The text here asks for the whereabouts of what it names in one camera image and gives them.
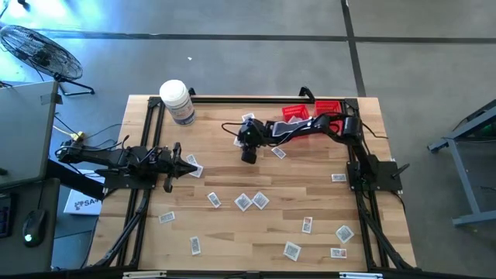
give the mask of red object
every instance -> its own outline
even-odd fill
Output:
[[[341,110],[341,104],[339,101],[315,101],[315,117],[321,115],[324,112],[343,112]],[[330,126],[331,130],[334,132],[339,132],[343,128],[343,121],[333,121],[331,122],[332,124],[336,124],[339,126],[337,128],[336,126]]]
[[[282,108],[282,115],[284,116],[284,121],[289,122],[291,117],[298,117],[301,120],[306,120],[310,115],[308,114],[307,107],[305,105],[292,105],[290,107]]]

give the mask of container lid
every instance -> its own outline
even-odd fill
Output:
[[[186,85],[179,80],[170,80],[160,86],[160,97],[165,105],[180,105],[189,98]]]

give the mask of wooden tabletop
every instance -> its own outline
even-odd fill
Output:
[[[148,95],[130,95],[122,121],[120,139],[130,135],[126,145],[140,144]],[[360,116],[377,135],[385,136],[377,98],[358,98]],[[160,178],[153,193],[144,233],[139,268],[143,270],[366,270],[357,203],[347,183],[331,181],[331,174],[345,174],[346,147],[324,135],[292,140],[280,148],[281,160],[268,147],[257,151],[257,163],[241,161],[241,150],[233,136],[221,129],[223,122],[241,122],[241,115],[253,112],[260,121],[282,120],[283,104],[195,104],[197,119],[179,126],[166,112],[161,146],[180,142],[183,159],[194,154],[204,167],[200,178],[187,174],[173,181],[174,190],[165,193]],[[313,106],[308,105],[313,113]],[[152,143],[154,113],[150,139]],[[376,139],[365,131],[371,153],[390,160],[387,139]],[[215,192],[222,205],[213,208],[207,195]],[[245,193],[253,197],[262,191],[270,202],[264,210],[252,205],[241,212],[234,200]],[[118,190],[104,200],[89,263],[101,259],[122,231],[129,191]],[[383,231],[403,258],[415,266],[405,214],[397,197],[378,192],[377,203]],[[173,222],[160,224],[159,215],[174,211]],[[301,232],[303,218],[313,217],[312,234]],[[349,226],[355,236],[346,244],[336,230]],[[190,237],[198,236],[201,254],[191,255]],[[283,256],[284,244],[301,246],[297,262]],[[375,237],[371,237],[374,259],[379,263]],[[133,251],[131,237],[128,259]],[[345,260],[329,255],[332,247],[346,248]]]

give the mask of white plastic container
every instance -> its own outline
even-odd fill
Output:
[[[160,97],[177,124],[189,125],[194,122],[195,108],[182,81],[166,81],[160,86]]]

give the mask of concrete floor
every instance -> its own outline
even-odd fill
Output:
[[[346,35],[340,0],[31,2],[27,13],[14,1],[0,21],[113,33]],[[496,37],[492,0],[349,0],[349,5],[356,36]],[[97,91],[64,98],[57,110],[69,126],[90,134],[121,121],[128,95],[157,94],[171,78],[199,94],[295,95],[302,85],[319,96],[358,94],[347,42],[56,41],[82,63],[80,82]],[[452,217],[470,212],[467,199],[451,155],[445,150],[431,155],[425,148],[495,97],[494,44],[358,43],[357,51],[365,92],[380,99],[393,156],[412,165],[402,175],[403,199],[418,266],[496,277],[496,222],[451,225]],[[3,81],[40,80],[8,53],[0,53],[0,69]],[[111,129],[90,144],[115,139],[118,131]],[[62,140],[64,135],[54,132],[52,150]],[[62,191],[61,200],[66,196]],[[81,265],[93,222],[91,217],[58,219],[53,265]],[[68,236],[77,232],[83,233]],[[79,256],[62,257],[61,247],[68,245]]]

